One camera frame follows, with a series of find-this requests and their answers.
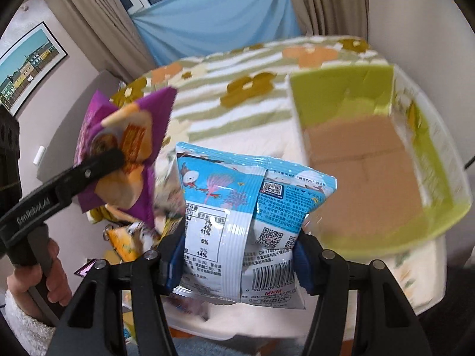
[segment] purple snack bag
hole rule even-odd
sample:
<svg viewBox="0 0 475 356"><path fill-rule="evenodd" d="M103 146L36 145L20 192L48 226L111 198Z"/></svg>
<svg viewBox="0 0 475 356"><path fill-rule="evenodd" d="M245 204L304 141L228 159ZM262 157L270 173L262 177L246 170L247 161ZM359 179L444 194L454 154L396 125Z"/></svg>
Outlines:
<svg viewBox="0 0 475 356"><path fill-rule="evenodd" d="M122 150L124 166L78 195L83 212L111 204L154 226L153 163L160 151L176 95L164 88L118 109L97 91L86 111L75 165L110 148Z"/></svg>

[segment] houses in picture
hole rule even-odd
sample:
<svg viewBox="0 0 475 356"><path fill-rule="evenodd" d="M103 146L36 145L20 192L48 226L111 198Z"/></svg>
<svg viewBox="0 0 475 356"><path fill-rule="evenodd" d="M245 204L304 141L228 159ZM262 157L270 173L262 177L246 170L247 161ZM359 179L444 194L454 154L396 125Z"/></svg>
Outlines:
<svg viewBox="0 0 475 356"><path fill-rule="evenodd" d="M48 40L35 51L26 55L23 65L16 71L12 71L11 75L8 74L0 84L0 101L10 109L35 76L58 54L59 51Z"/></svg>

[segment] blue curtain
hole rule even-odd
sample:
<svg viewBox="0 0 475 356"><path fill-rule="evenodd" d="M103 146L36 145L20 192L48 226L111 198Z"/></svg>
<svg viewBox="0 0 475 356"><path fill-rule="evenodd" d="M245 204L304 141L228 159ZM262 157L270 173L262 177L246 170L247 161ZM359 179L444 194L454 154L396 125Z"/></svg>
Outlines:
<svg viewBox="0 0 475 356"><path fill-rule="evenodd" d="M132 21L158 65L302 34L290 0L163 0Z"/></svg>

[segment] person's arm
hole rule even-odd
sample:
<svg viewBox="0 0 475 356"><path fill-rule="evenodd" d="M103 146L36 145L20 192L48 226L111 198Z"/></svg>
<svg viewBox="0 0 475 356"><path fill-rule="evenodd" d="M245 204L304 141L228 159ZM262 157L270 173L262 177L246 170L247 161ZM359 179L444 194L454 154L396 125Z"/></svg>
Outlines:
<svg viewBox="0 0 475 356"><path fill-rule="evenodd" d="M58 259L58 244L50 240L48 250L53 259L51 273L46 281L48 299L65 306L71 300L72 293ZM54 328L41 322L42 313L28 294L28 289L37 285L41 277L41 267L36 265L15 269L7 278L9 290L5 298L5 319L30 356L44 356L54 334Z"/></svg>

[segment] blue snack bag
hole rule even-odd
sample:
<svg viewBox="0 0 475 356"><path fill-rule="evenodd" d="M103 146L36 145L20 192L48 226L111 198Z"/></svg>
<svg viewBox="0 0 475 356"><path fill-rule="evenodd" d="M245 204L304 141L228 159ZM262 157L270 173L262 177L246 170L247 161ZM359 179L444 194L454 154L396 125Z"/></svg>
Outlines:
<svg viewBox="0 0 475 356"><path fill-rule="evenodd" d="M292 248L336 179L281 159L183 142L176 152L186 202L181 286L211 298L302 309Z"/></svg>

